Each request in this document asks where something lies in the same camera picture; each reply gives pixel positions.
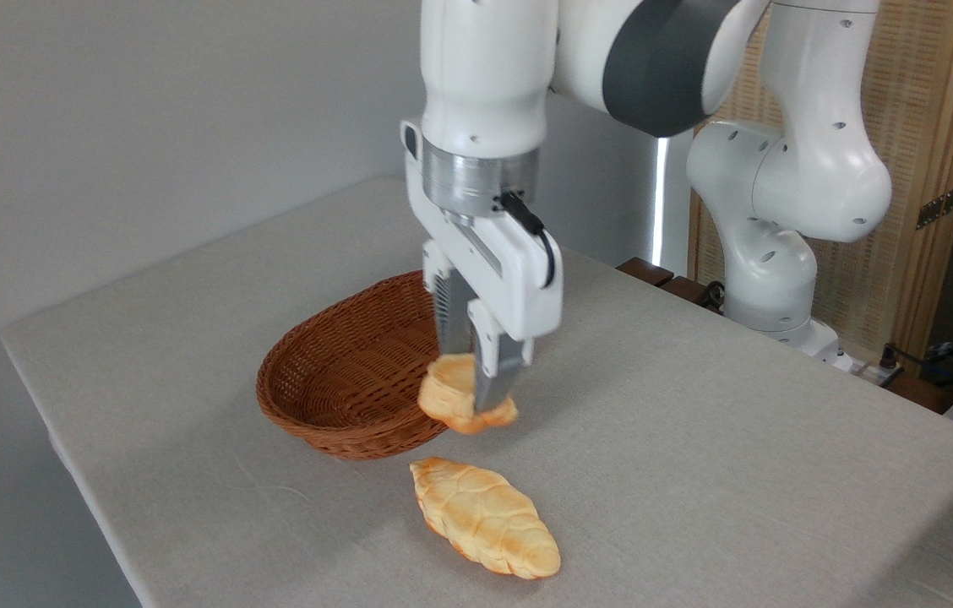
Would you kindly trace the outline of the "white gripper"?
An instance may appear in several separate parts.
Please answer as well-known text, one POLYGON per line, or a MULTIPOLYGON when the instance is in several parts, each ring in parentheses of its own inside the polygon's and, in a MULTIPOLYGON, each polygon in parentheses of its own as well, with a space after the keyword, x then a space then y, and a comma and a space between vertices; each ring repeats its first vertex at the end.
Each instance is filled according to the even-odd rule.
POLYGON ((552 237, 530 234, 507 212, 460 223, 425 193, 419 123, 402 121, 400 141, 408 203, 431 239, 423 243, 422 273, 439 353, 472 353, 473 335, 474 410, 490 411, 533 361, 534 339, 560 326, 563 255, 552 237))

